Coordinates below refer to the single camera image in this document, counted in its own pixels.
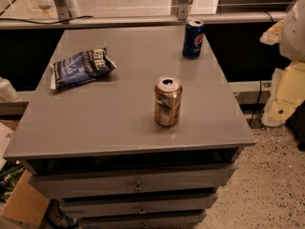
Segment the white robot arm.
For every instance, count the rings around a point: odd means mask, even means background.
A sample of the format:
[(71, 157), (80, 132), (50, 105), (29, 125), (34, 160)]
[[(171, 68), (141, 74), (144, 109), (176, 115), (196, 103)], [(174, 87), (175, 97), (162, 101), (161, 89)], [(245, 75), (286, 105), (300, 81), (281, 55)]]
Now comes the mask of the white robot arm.
[(274, 70), (270, 97), (261, 117), (263, 125), (277, 127), (305, 101), (305, 0), (297, 0), (284, 19), (261, 35), (260, 41), (277, 44), (280, 55), (290, 61), (283, 70)]

